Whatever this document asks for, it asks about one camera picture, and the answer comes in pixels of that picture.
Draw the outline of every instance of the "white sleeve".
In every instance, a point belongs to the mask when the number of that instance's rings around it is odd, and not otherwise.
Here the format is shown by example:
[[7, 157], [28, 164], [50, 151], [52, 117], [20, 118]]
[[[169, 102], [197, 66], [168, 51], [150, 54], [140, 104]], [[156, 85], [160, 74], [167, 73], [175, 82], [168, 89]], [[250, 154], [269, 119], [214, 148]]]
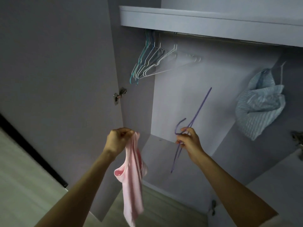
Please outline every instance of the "white sleeve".
[[282, 218], [278, 215], [272, 219], [266, 221], [260, 227], [293, 227], [288, 221], [283, 221]]

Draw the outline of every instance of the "blue striped fabric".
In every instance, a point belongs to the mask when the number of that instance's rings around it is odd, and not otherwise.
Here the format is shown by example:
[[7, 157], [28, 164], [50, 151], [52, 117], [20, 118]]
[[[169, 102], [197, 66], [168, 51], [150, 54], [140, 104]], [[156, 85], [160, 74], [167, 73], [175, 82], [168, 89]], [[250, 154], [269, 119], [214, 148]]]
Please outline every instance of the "blue striped fabric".
[[256, 74], [242, 92], [236, 106], [239, 130], [255, 140], [285, 107], [284, 85], [276, 85], [270, 69]]

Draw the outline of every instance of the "person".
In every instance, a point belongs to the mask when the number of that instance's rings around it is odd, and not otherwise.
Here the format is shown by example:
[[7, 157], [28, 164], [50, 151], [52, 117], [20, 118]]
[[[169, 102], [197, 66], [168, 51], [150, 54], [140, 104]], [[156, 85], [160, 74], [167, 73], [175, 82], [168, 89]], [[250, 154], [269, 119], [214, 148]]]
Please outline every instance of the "person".
[[[190, 159], [204, 173], [237, 226], [259, 227], [268, 220], [278, 217], [274, 209], [230, 176], [204, 152], [193, 128], [184, 127], [181, 131], [189, 133], [177, 135], [176, 143], [180, 143], [181, 147], [187, 150]], [[107, 136], [102, 153], [92, 167], [35, 226], [83, 226], [107, 168], [123, 151], [133, 134], [134, 131], [129, 128], [112, 130]], [[278, 223], [280, 220], [274, 222], [277, 225], [268, 226], [290, 226]]]

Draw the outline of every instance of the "purple hanger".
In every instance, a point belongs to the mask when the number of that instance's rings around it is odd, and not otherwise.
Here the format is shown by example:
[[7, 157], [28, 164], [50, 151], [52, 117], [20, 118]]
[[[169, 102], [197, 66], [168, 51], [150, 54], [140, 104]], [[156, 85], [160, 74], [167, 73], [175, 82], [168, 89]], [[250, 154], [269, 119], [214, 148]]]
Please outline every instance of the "purple hanger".
[[[194, 118], [193, 118], [192, 121], [188, 124], [188, 126], [187, 126], [186, 128], [191, 127], [191, 126], [193, 125], [193, 123], [194, 123], [194, 121], [195, 121], [197, 115], [199, 114], [199, 112], [200, 112], [200, 110], [201, 110], [203, 104], [205, 103], [205, 101], [206, 101], [206, 99], [207, 99], [207, 97], [208, 97], [208, 95], [209, 95], [211, 89], [212, 89], [212, 87], [211, 87], [211, 88], [209, 89], [209, 91], [207, 92], [207, 94], [206, 94], [206, 96], [205, 96], [205, 98], [204, 98], [204, 100], [203, 100], [201, 106], [199, 107], [199, 110], [197, 111], [197, 113], [195, 114]], [[182, 120], [176, 125], [176, 129], [175, 129], [175, 134], [176, 134], [176, 135], [180, 135], [180, 134], [183, 133], [183, 132], [177, 133], [177, 129], [178, 129], [178, 126], [180, 125], [180, 123], [183, 122], [184, 120], [186, 120], [186, 118], [182, 119]], [[179, 148], [180, 148], [180, 144], [178, 145], [178, 148], [177, 148], [177, 151], [176, 151], [176, 154], [175, 154], [175, 158], [174, 158], [174, 162], [173, 162], [173, 164], [172, 164], [172, 171], [173, 171], [174, 168], [175, 168], [175, 162], [176, 162], [176, 157], [177, 157]]]

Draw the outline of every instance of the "black strip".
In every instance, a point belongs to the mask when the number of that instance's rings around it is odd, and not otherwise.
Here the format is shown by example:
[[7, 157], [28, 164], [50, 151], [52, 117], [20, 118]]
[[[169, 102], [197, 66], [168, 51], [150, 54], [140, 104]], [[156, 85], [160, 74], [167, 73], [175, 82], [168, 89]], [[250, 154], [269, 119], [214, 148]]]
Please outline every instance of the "black strip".
[[21, 146], [38, 164], [40, 164], [64, 188], [68, 183], [45, 161], [41, 155], [22, 137], [22, 135], [0, 114], [0, 127]]

